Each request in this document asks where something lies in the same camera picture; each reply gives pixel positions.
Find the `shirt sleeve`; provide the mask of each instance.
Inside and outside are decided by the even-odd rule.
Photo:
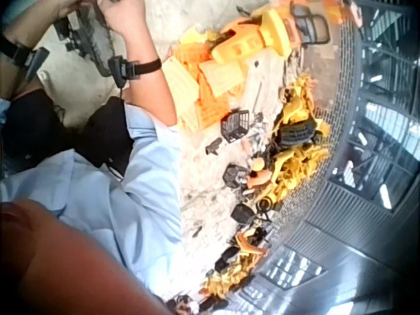
[[[157,226],[155,233],[160,234],[155,234],[154,238],[180,245],[179,134],[137,106],[126,104],[125,117],[134,145],[122,187],[132,200],[149,212]],[[169,253],[150,268],[159,268],[162,263],[171,265],[175,255]],[[142,271],[143,275],[159,274],[158,270],[145,271]]]

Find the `light blue shirt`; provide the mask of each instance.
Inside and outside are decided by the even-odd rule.
[[[125,115],[134,146],[121,182],[68,150],[7,177],[1,199],[38,201],[162,294],[182,249],[179,136],[136,106],[126,104]]]

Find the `dirty floor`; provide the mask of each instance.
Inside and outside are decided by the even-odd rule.
[[[238,16],[236,5],[247,10],[255,9],[266,1],[226,0],[146,0],[148,25],[152,32],[160,57],[190,26],[200,23],[203,28],[219,29]],[[114,35],[115,49],[125,53],[122,40]],[[83,123],[115,91],[112,78],[101,77],[95,65],[66,52],[50,29],[42,45],[51,51],[42,70],[49,72],[53,82],[55,102],[66,109],[65,123]],[[232,100],[232,108],[263,112],[272,126],[272,120],[281,108],[278,104],[278,88],[286,81],[294,80],[297,60],[286,66],[286,60],[273,51],[265,50],[248,60],[247,87],[241,100]],[[261,90],[255,100],[259,86]],[[182,171],[180,178],[182,239],[185,254],[175,263],[171,285],[159,294],[169,298],[180,292],[198,288],[205,273],[226,248],[226,241],[236,231],[236,223],[230,212],[237,203],[235,193],[224,187],[222,174],[230,162],[245,165],[247,156],[240,144],[230,144],[219,150],[219,156],[205,155],[205,146],[220,135],[220,126],[197,135],[182,135]]]

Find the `skin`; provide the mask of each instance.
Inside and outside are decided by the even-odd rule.
[[[7,27],[3,35],[12,43],[33,49],[56,19],[71,13],[80,4],[81,0],[38,0]],[[24,77],[25,73],[1,53],[0,98],[12,100],[41,87],[37,78],[28,83]]]
[[[8,27],[9,41],[34,48],[51,24],[80,0],[38,0]],[[158,58],[146,24],[143,0],[99,4],[109,25],[125,40],[128,60]],[[38,87],[0,55],[0,97],[11,100]],[[161,70],[131,81],[131,100],[164,124],[177,123],[175,105]],[[1,207],[2,306],[26,306],[27,314],[170,314],[137,279],[92,239],[57,220],[42,205],[19,200]]]
[[[99,0],[98,6],[109,26],[124,39],[128,61],[145,64],[159,58],[147,27],[144,0]],[[177,124],[175,104],[161,69],[129,84],[128,98],[133,105],[144,108],[166,126]]]
[[[40,314],[170,314],[95,241],[34,201],[1,204],[1,248],[2,291],[16,288]]]

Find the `person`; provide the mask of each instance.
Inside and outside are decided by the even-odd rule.
[[[3,34],[34,48],[80,2],[38,0]],[[144,0],[98,6],[128,61],[158,59]],[[130,81],[130,104],[111,97],[74,140],[39,82],[22,82],[4,55],[0,67],[2,161],[24,168],[0,183],[2,277],[41,313],[165,314],[144,289],[167,289],[182,250],[177,115],[162,70]]]

